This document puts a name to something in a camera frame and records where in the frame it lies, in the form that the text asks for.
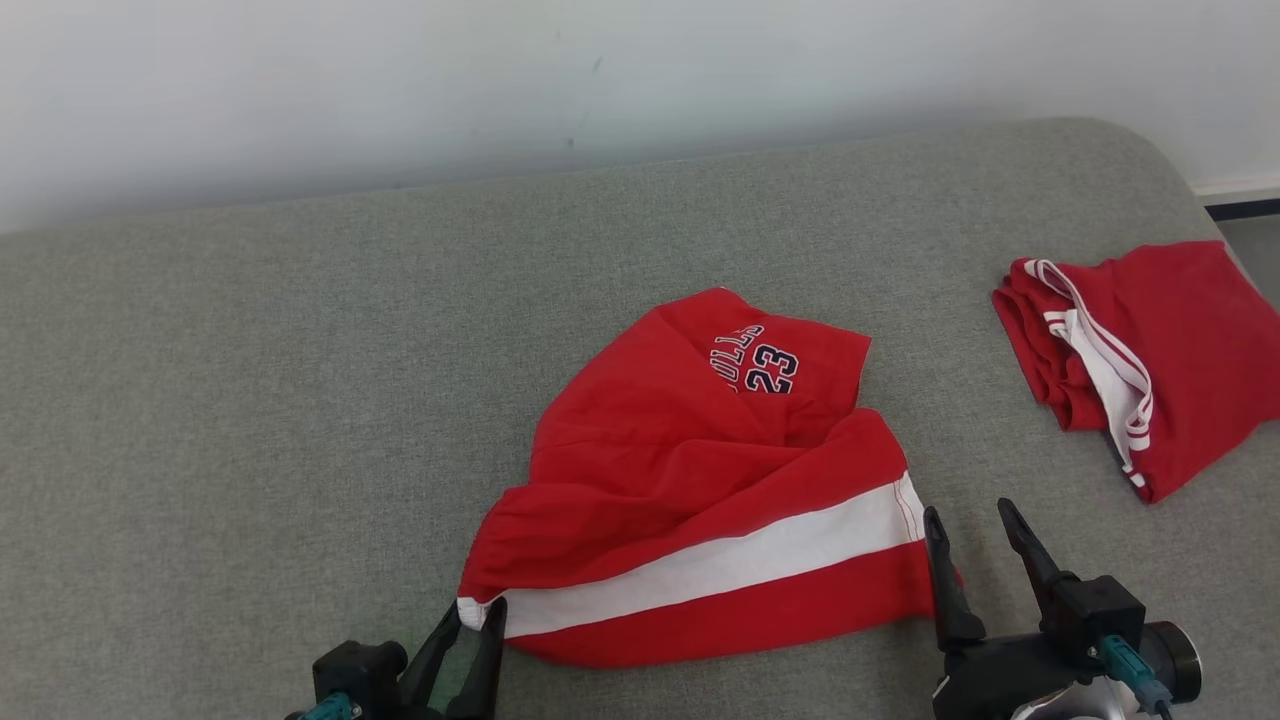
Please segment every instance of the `gray fabric surface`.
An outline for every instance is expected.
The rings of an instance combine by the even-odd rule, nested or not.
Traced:
[[[1280,215],[1226,220],[1217,228],[1235,249],[1258,291],[1280,307]]]
[[[1046,120],[3,237],[0,715],[274,719],[334,643],[416,647],[552,397],[723,284],[874,338],[861,404],[993,634],[1037,618],[1009,496],[1196,639],[1180,720],[1274,716],[1280,427],[1147,507],[1101,433],[1034,404],[989,302],[1018,256],[1216,236],[1146,141]],[[940,674],[916,620],[625,671],[509,652],[500,706],[922,719]]]

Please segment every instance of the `folded red shorts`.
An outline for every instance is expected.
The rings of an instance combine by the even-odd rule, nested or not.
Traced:
[[[529,483],[458,588],[479,628],[616,667],[751,652],[932,612],[923,507],[855,409],[870,340],[717,288],[659,306],[543,415]]]
[[[992,300],[1036,398],[1064,430],[1107,430],[1147,502],[1280,418],[1280,315],[1219,241],[1024,258]]]

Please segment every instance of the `gray floor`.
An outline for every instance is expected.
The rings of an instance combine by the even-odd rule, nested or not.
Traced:
[[[1280,307],[1280,215],[1217,224],[1271,305]]]

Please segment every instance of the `white trim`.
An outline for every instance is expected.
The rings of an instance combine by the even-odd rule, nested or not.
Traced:
[[[1107,425],[1121,469],[1137,487],[1147,479],[1134,471],[1133,452],[1151,447],[1151,418],[1156,411],[1156,391],[1151,373],[1129,346],[1093,319],[1084,297],[1071,278],[1048,260],[1028,260],[1023,270],[1066,297],[1075,306],[1066,311],[1046,311],[1048,332],[1065,340],[1084,361],[1084,369],[1102,398]]]
[[[1149,433],[1151,416],[1156,407],[1155,388],[1152,387],[1151,373],[1147,372],[1147,366],[1129,350],[1129,346],[1093,319],[1080,291],[1076,290],[1071,279],[1057,265],[1048,260],[1029,260],[1025,269],[1028,274],[1039,279],[1050,290],[1069,299],[1075,305],[1075,310],[1080,315],[1079,327],[1088,338],[1089,345],[1106,359],[1107,364],[1115,369],[1116,374],[1124,382],[1142,392],[1137,410],[1125,419],[1125,429],[1128,430],[1129,439],[1124,445],[1133,450],[1146,450],[1149,445],[1149,438],[1146,436]],[[1046,315],[1046,322],[1052,322],[1048,315]],[[1133,447],[1134,445],[1142,445],[1142,447]],[[1124,456],[1128,459],[1128,452],[1124,452]]]
[[[923,539],[923,528],[924,507],[904,473],[826,510],[686,547],[616,578],[567,588],[509,589],[502,593],[506,637],[553,633],[820,570]],[[484,624],[488,607],[471,597],[458,598],[458,616],[472,629]]]
[[[1089,342],[1088,336],[1080,327],[1080,315],[1075,310],[1068,310],[1066,313],[1044,313],[1044,319],[1050,320],[1050,315],[1060,314],[1064,315],[1065,322],[1051,322],[1048,332],[1056,337],[1065,340],[1073,350],[1084,361],[1084,369],[1089,373],[1089,379],[1093,380],[1093,389],[1097,391],[1098,397],[1102,398],[1102,407],[1107,413],[1107,425],[1111,429],[1111,441],[1115,443],[1116,450],[1124,459],[1123,470],[1133,484],[1143,487],[1147,484],[1146,478],[1142,473],[1133,471],[1133,459],[1129,455],[1129,450],[1133,446],[1133,439],[1125,428],[1125,421],[1138,411],[1138,404],[1142,402],[1142,395],[1126,383],[1124,378],[1116,373],[1116,369],[1107,363],[1102,354],[1097,351],[1092,342]],[[1149,436],[1143,436],[1143,441],[1148,441]],[[1143,450],[1139,447],[1133,447],[1133,450]]]

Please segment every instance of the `baseboard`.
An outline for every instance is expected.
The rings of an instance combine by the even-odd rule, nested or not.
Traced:
[[[1206,205],[1204,209],[1208,210],[1208,217],[1213,218],[1215,223],[1221,223],[1222,220],[1280,215],[1280,200],[1254,200],[1252,202]]]
[[[1280,200],[1280,176],[1248,178],[1242,181],[1193,184],[1192,191],[1201,205],[1234,205],[1260,200]]]

